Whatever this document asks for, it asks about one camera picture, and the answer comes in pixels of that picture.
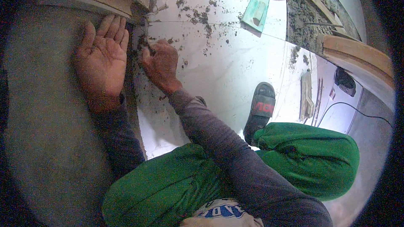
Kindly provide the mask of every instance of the left hand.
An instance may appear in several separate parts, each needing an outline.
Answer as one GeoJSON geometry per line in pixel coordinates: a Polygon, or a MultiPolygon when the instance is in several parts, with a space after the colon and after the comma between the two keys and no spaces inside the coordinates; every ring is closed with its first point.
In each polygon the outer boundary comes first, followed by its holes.
{"type": "Polygon", "coordinates": [[[129,41],[125,24],[125,18],[114,15],[106,16],[97,32],[93,23],[86,24],[74,65],[91,112],[120,105],[129,41]]]}

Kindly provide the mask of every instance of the person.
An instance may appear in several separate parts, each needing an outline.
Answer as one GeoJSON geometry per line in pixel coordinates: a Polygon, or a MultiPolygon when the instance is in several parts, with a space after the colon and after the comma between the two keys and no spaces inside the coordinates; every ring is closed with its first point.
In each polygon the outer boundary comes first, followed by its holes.
{"type": "MultiPolygon", "coordinates": [[[[154,56],[145,48],[141,64],[168,96],[192,143],[145,161],[122,94],[129,40],[125,24],[124,18],[110,15],[96,31],[88,22],[74,62],[115,177],[102,208],[109,226],[332,226],[326,207],[314,196],[338,197],[352,185],[358,157],[346,153],[356,146],[349,136],[300,124],[252,123],[246,126],[253,133],[248,138],[264,149],[257,154],[202,98],[182,87],[176,78],[178,53],[165,40],[151,45],[154,56]],[[346,151],[328,146],[328,160],[319,145],[329,142],[341,143],[346,151]],[[338,174],[345,175],[347,167],[349,181],[330,184],[341,178],[338,174]],[[324,180],[319,169],[325,169],[324,180]]],[[[257,116],[255,106],[260,107],[253,105],[250,123],[257,116]]]]}

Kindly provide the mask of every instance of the green pants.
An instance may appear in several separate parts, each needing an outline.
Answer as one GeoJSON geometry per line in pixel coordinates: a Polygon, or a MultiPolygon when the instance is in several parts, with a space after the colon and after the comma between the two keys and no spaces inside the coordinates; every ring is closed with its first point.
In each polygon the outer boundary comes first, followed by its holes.
{"type": "MultiPolygon", "coordinates": [[[[254,135],[256,153],[305,194],[326,201],[355,179],[359,151],[342,133],[295,123],[270,123],[254,135]]],[[[109,226],[178,226],[208,201],[230,197],[225,174],[200,145],[148,160],[116,181],[102,211],[109,226]]]]}

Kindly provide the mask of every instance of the black slide sandal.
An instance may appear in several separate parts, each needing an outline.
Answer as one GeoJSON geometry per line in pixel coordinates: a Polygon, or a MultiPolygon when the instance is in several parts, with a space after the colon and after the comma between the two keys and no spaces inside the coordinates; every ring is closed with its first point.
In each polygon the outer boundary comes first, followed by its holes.
{"type": "Polygon", "coordinates": [[[250,115],[243,130],[245,141],[249,145],[252,145],[255,132],[264,128],[272,117],[275,107],[274,88],[269,83],[259,83],[252,98],[250,115]]]}

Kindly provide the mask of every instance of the right hand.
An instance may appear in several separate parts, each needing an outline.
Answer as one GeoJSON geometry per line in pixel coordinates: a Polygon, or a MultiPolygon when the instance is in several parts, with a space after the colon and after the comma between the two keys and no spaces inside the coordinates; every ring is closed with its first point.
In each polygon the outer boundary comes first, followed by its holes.
{"type": "Polygon", "coordinates": [[[181,82],[175,76],[178,63],[177,50],[166,40],[159,40],[150,47],[156,50],[156,53],[154,56],[150,56],[149,49],[143,49],[141,64],[145,73],[164,94],[173,94],[182,87],[181,82]]]}

